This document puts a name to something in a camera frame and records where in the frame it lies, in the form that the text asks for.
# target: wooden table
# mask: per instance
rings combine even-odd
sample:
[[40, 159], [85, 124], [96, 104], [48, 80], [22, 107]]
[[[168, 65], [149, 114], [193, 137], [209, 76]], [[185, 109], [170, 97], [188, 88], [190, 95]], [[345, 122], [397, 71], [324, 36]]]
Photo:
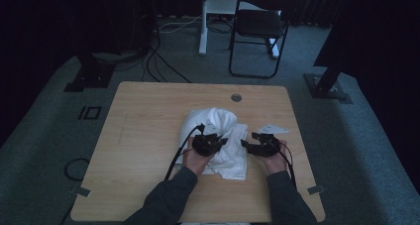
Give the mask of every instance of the wooden table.
[[[242, 101], [234, 102], [232, 94]], [[122, 221], [143, 206], [163, 180], [178, 149], [180, 128], [193, 109], [225, 108], [251, 132], [266, 124], [290, 130], [276, 135], [293, 154], [298, 191], [318, 221], [325, 218], [287, 90], [281, 86], [123, 82], [120, 84], [77, 195], [76, 221]], [[246, 180], [201, 175], [180, 221], [266, 222], [270, 220], [263, 165], [248, 155]]]

